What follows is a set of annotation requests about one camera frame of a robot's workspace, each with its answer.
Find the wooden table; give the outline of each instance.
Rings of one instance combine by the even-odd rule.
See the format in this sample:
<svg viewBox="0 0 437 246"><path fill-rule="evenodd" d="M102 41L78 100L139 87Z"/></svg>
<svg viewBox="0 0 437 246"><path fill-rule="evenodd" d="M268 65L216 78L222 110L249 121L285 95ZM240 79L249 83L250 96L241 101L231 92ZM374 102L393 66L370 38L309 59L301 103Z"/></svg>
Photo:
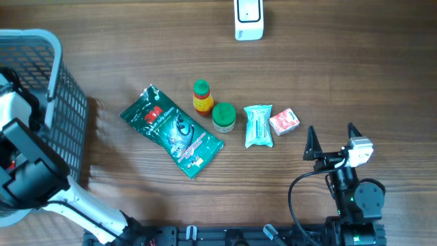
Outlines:
<svg viewBox="0 0 437 246"><path fill-rule="evenodd" d="M302 161L307 128L325 151L348 140L353 122L374 143L359 178L387 188L389 245L437 241L437 8L395 1L267 1L264 37L234 38L231 1L44 5L0 8L0 27L51 30L88 96L81 185L144 223L262 226L293 223L287 190L313 163ZM197 79L235 105L230 134L193 109ZM119 118L153 83L225 147L195 180L163 148ZM273 148L246 149L243 107L291 107L301 120ZM323 176L294 194L303 223L337 210ZM80 245L82 229L60 215L29 215L0 230L0 245Z"/></svg>

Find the light blue package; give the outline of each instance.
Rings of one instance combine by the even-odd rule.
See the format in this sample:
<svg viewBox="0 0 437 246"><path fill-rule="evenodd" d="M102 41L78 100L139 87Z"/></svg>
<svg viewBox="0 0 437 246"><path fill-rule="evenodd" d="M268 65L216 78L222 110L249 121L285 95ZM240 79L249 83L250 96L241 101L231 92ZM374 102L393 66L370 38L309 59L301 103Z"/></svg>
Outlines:
<svg viewBox="0 0 437 246"><path fill-rule="evenodd" d="M247 113L246 148L253 144L273 147L268 124L272 105L255 105L245 107L244 110Z"/></svg>

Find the small bottle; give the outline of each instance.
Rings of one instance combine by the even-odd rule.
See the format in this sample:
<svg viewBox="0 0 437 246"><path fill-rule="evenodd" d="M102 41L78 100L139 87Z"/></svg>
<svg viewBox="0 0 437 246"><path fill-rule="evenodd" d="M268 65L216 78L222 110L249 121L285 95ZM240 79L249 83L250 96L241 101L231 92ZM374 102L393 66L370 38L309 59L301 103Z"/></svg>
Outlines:
<svg viewBox="0 0 437 246"><path fill-rule="evenodd" d="M214 107L214 100L211 96L210 85L207 81L200 79L194 84L194 108L202 116L209 116Z"/></svg>

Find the green jar lid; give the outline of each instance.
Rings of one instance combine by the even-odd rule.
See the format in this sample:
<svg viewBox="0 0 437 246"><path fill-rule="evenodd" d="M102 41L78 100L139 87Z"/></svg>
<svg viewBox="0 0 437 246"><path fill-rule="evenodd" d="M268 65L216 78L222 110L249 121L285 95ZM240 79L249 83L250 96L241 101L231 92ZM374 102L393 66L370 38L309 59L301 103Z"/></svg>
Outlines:
<svg viewBox="0 0 437 246"><path fill-rule="evenodd" d="M212 120L217 126L228 127L235 122L237 112L234 106L228 102L217 104L212 110Z"/></svg>

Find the green bottle cap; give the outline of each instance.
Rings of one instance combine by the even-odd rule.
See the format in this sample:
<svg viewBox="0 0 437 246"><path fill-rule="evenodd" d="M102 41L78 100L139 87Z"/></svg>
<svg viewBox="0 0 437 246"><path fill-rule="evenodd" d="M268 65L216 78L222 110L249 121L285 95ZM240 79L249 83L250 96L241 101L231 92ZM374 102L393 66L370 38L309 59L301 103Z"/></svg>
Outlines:
<svg viewBox="0 0 437 246"><path fill-rule="evenodd" d="M210 91L210 85L206 80L200 79L194 84L194 93L199 96L205 96Z"/></svg>

